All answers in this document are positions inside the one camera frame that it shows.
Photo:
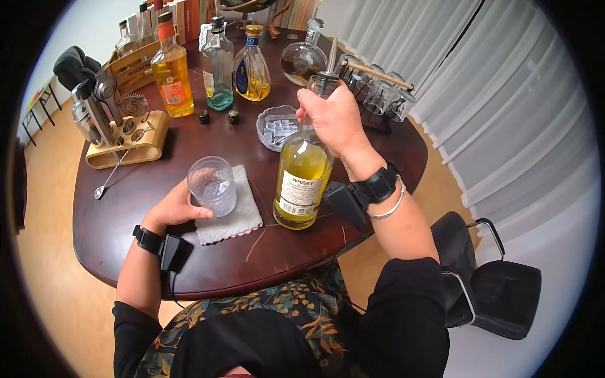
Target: wooden crate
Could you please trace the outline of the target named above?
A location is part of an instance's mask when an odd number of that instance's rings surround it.
[[[118,99],[123,94],[133,92],[154,81],[153,73],[151,72],[151,59],[159,49],[160,41],[155,41],[134,50],[120,59],[117,58],[115,51],[111,54],[111,58],[105,65],[105,68],[108,74],[116,77]]]

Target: black cloth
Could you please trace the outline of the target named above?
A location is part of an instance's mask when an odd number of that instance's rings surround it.
[[[345,347],[370,376],[440,377],[450,339],[439,264],[393,259],[382,269],[367,312],[339,304],[336,324]],[[116,377],[132,377],[162,328],[148,315],[117,302],[113,310]],[[242,366],[257,378],[321,377],[305,337],[278,312],[219,315],[196,323],[179,341],[174,377],[220,377]]]

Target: person's left hand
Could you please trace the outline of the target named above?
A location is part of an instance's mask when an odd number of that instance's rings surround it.
[[[185,178],[147,213],[145,223],[165,228],[168,225],[181,224],[194,219],[213,218],[212,210],[191,204],[191,193]]]

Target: black watch strap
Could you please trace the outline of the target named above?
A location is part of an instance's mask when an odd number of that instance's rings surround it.
[[[387,160],[387,168],[380,168],[375,174],[357,184],[368,197],[369,203],[380,203],[395,192],[399,167],[393,160]]]
[[[137,240],[137,245],[142,249],[151,252],[154,255],[159,256],[161,254],[164,238],[160,235],[151,232],[148,229],[142,229],[139,224],[134,226],[132,235]]]

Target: black table leg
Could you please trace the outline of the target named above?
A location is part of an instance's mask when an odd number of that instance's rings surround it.
[[[44,101],[44,102],[43,102],[43,101],[42,101],[42,99],[40,99],[40,101],[39,101],[39,102],[40,102],[40,105],[42,105],[42,109],[44,109],[44,113],[46,113],[46,116],[47,116],[47,117],[48,117],[48,119],[50,120],[50,123],[52,123],[52,124],[53,124],[53,126],[54,126],[54,121],[53,121],[53,119],[50,117],[50,114],[48,113],[48,110],[46,110],[46,106],[44,106],[44,104],[46,103],[46,101]]]
[[[27,136],[30,138],[31,142],[34,144],[34,147],[37,147],[38,145],[36,144],[36,142],[34,142],[33,138],[30,135],[30,132],[27,131],[27,126],[25,125],[25,122],[21,122],[21,124],[23,125],[23,128],[25,129]]]
[[[31,116],[34,117],[34,119],[36,120],[36,123],[38,124],[38,128],[40,130],[42,130],[42,126],[40,126],[40,122],[38,122],[38,119],[36,118],[36,115],[34,114],[33,111],[30,110]]]
[[[63,109],[61,109],[61,105],[59,104],[59,101],[57,100],[57,96],[54,95],[53,87],[50,86],[50,83],[48,83],[48,89],[50,89],[50,93],[53,95],[54,101],[57,103],[59,110],[63,110]]]

